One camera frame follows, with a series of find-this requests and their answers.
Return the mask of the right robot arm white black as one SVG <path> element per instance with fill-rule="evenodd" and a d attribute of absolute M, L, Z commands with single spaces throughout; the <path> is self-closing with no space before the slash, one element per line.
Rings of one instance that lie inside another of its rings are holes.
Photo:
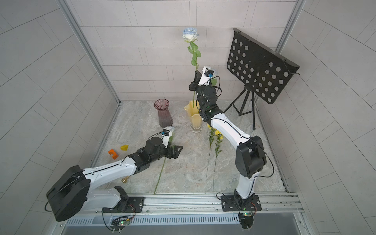
<path fill-rule="evenodd" d="M 205 67 L 203 72 L 196 70 L 194 80 L 189 85 L 196 95 L 194 101 L 201 119 L 210 128 L 219 131 L 220 137 L 227 139 L 236 149 L 236 167 L 240 173 L 239 183 L 232 197 L 222 196 L 224 211 L 239 211 L 256 214 L 262 210 L 259 197 L 255 194 L 256 180 L 262 178 L 261 171 L 271 162 L 263 148 L 259 136 L 250 136 L 235 126 L 217 105 L 217 91 L 213 86 L 214 71 Z"/>

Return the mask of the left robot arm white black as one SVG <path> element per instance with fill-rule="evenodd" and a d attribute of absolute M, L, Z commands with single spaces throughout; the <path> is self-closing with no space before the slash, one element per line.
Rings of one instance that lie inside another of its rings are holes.
<path fill-rule="evenodd" d="M 122 187 L 110 190 L 99 187 L 140 173 L 163 157 L 177 159 L 182 150 L 183 146 L 170 145 L 167 136 L 152 137 L 145 147 L 114 163 L 86 169 L 72 166 L 46 194 L 50 212 L 56 221 L 62 222 L 89 209 L 101 208 L 109 213 L 141 211 L 141 203 L 133 203 Z"/>

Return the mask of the yellow carnation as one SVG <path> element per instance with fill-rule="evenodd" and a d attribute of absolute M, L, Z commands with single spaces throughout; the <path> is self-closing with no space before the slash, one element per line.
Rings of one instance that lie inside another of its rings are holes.
<path fill-rule="evenodd" d="M 213 189 L 215 188 L 215 171 L 216 171 L 216 163 L 217 163 L 217 158 L 220 154 L 220 152 L 222 151 L 221 150 L 221 144 L 223 142 L 223 135 L 221 132 L 219 132 L 218 130 L 214 129 L 213 128 L 213 134 L 214 134 L 214 137 L 215 137 L 215 149 L 214 149 L 214 153 L 215 153 L 215 161 L 214 161 L 214 171 L 213 171 Z"/>
<path fill-rule="evenodd" d="M 208 164 L 207 164 L 207 173 L 206 173 L 206 176 L 208 176 L 208 172 L 209 172 L 209 161 L 210 161 L 210 156 L 211 156 L 212 143 L 214 141 L 214 136 L 215 136 L 215 132 L 216 132 L 216 130 L 213 127 L 211 127 L 209 124 L 207 124 L 207 127 L 209 129 L 209 136 L 208 136 L 208 140 L 209 140 L 209 154 L 208 154 Z"/>

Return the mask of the white rose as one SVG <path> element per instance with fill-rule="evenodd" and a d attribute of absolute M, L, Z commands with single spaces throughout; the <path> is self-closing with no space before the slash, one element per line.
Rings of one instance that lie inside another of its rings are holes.
<path fill-rule="evenodd" d="M 198 31 L 192 27 L 185 28 L 182 37 L 184 42 L 189 44 L 188 51 L 192 55 L 191 64 L 195 66 L 195 70 L 197 71 L 199 67 L 197 59 L 201 57 L 199 46 L 195 43 L 199 37 Z"/>
<path fill-rule="evenodd" d="M 168 126 L 166 127 L 167 130 L 173 132 L 174 131 L 174 127 L 172 126 Z M 162 176 L 162 173 L 163 173 L 163 170 L 164 170 L 164 167 L 165 167 L 165 162 L 166 162 L 166 158 L 164 158 L 164 161 L 163 161 L 163 164 L 162 164 L 162 167 L 161 167 L 161 171 L 160 171 L 160 174 L 159 174 L 159 178 L 158 178 L 158 181 L 157 181 L 157 184 L 156 184 L 156 187 L 154 189 L 154 195 L 156 194 L 157 192 L 157 189 L 158 189 L 158 186 L 159 186 L 159 183 L 160 183 L 160 180 L 161 180 L 161 176 Z"/>

